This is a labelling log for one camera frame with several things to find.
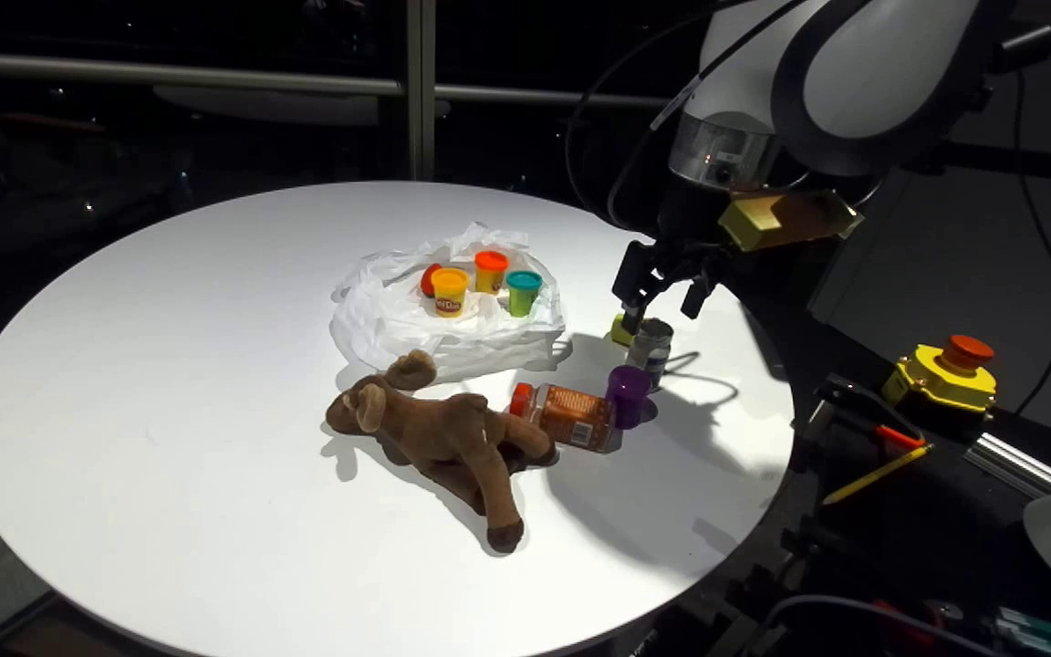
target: toy figure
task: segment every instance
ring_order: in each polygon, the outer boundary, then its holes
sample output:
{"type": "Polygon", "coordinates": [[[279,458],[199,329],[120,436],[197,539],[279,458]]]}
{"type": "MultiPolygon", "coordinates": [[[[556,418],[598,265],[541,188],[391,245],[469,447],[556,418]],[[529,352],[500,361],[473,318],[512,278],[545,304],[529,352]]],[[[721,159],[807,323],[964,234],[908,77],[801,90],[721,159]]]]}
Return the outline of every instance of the toy figure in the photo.
{"type": "Polygon", "coordinates": [[[323,418],[339,434],[373,434],[391,464],[412,464],[431,483],[485,515],[489,548],[514,551],[524,523],[512,492],[512,472],[556,464],[556,440],[512,411],[492,411],[480,395],[444,402],[412,397],[435,380],[422,350],[396,358],[382,375],[341,391],[323,418]]]}

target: small bottle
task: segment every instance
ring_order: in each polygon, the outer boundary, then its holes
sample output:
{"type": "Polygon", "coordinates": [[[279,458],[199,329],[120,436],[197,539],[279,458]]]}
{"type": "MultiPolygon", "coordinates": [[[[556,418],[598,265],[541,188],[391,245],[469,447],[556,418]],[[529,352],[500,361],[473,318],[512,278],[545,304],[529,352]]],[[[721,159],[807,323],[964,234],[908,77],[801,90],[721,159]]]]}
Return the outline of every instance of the small bottle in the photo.
{"type": "Polygon", "coordinates": [[[633,332],[633,341],[627,350],[627,366],[650,373],[654,384],[661,384],[669,358],[672,358],[672,323],[669,320],[643,320],[633,332]]]}

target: cable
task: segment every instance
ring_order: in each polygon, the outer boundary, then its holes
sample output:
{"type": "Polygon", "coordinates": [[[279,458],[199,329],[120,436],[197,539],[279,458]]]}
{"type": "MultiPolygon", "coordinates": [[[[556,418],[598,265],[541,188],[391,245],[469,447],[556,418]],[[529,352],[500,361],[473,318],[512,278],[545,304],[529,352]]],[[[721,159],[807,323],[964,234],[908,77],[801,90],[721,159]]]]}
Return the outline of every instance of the cable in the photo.
{"type": "MultiPolygon", "coordinates": [[[[1032,184],[1027,184],[1027,176],[1024,176],[1024,94],[1027,94],[1027,79],[1024,79],[1024,71],[1018,71],[1015,79],[1018,79],[1018,86],[1015,86],[1015,113],[1010,113],[1010,149],[1015,149],[1015,155],[1018,155],[1018,176],[1015,176],[1015,177],[1018,177],[1018,188],[1021,188],[1024,208],[1027,208],[1027,215],[1032,215],[1040,248],[1042,248],[1042,254],[1046,254],[1046,262],[1051,262],[1051,237],[1046,237],[1046,229],[1042,229],[1042,217],[1040,217],[1040,208],[1035,208],[1035,195],[1032,195],[1032,184]]],[[[1040,380],[1032,384],[1032,391],[1027,391],[1027,395],[1021,397],[1021,405],[1015,407],[1015,417],[1021,417],[1021,411],[1035,402],[1035,395],[1042,391],[1046,380],[1051,380],[1051,352],[1046,352],[1046,361],[1042,361],[1040,380]]]]}
{"type": "Polygon", "coordinates": [[[705,70],[695,70],[683,86],[677,94],[672,94],[661,113],[647,122],[643,138],[630,144],[625,169],[616,172],[609,193],[604,193],[604,217],[616,223],[614,208],[616,208],[616,195],[625,188],[625,183],[630,177],[630,169],[639,165],[650,133],[658,133],[672,116],[675,109],[683,109],[689,102],[689,94],[721,65],[729,63],[748,38],[754,38],[759,31],[767,31],[774,20],[779,20],[789,12],[795,12],[801,0],[789,0],[779,3],[774,13],[759,17],[748,31],[742,31],[729,47],[721,47],[716,59],[706,59],[705,70]]]}
{"type": "Polygon", "coordinates": [[[933,624],[923,624],[908,612],[896,612],[896,610],[884,610],[884,605],[868,605],[868,603],[856,603],[856,599],[844,599],[844,596],[790,596],[790,599],[779,599],[768,616],[767,616],[767,626],[774,626],[774,620],[795,605],[840,605],[840,610],[856,610],[856,612],[873,612],[873,616],[888,616],[892,624],[903,624],[903,626],[914,626],[914,632],[925,632],[933,640],[946,640],[968,652],[981,652],[981,657],[997,657],[997,648],[985,648],[955,632],[946,632],[946,626],[933,626],[933,624]]]}
{"type": "Polygon", "coordinates": [[[587,193],[585,193],[585,184],[575,183],[575,172],[573,172],[573,126],[579,122],[585,109],[592,107],[592,94],[601,90],[630,59],[647,56],[650,47],[663,45],[669,36],[675,36],[675,31],[683,31],[683,28],[705,20],[705,17],[706,17],[706,12],[686,13],[686,17],[672,20],[672,25],[663,25],[661,31],[639,38],[630,49],[625,49],[620,59],[614,59],[614,63],[592,79],[592,86],[575,98],[575,107],[573,107],[573,113],[569,113],[569,121],[564,121],[564,131],[562,131],[562,155],[564,155],[569,188],[573,188],[573,195],[575,195],[585,208],[592,208],[592,200],[587,200],[587,193]]]}

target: stuffed animal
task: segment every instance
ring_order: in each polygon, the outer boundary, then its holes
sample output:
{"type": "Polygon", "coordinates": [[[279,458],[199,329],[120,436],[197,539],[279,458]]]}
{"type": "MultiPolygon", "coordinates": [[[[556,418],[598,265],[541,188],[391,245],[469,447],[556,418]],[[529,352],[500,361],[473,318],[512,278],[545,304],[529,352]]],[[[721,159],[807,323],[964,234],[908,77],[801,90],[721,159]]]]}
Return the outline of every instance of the stuffed animal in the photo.
{"type": "Polygon", "coordinates": [[[412,397],[435,380],[422,350],[396,358],[386,373],[341,391],[323,418],[339,434],[373,434],[391,464],[412,464],[431,483],[485,515],[489,548],[517,548],[524,523],[512,492],[512,472],[556,464],[556,440],[512,411],[492,411],[480,395],[444,402],[412,397]]]}

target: plush dog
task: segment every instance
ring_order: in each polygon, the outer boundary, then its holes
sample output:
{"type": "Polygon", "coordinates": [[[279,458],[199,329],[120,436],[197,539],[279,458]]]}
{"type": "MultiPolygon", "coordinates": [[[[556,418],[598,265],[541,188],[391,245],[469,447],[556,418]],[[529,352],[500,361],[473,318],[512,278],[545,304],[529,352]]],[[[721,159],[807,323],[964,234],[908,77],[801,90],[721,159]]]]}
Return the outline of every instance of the plush dog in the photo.
{"type": "Polygon", "coordinates": [[[512,472],[556,464],[556,440],[506,411],[492,411],[480,395],[444,402],[412,397],[435,380],[422,350],[396,358],[386,373],[341,391],[323,418],[339,434],[373,434],[391,464],[412,464],[431,483],[485,515],[489,548],[514,551],[524,523],[512,492],[512,472]]]}

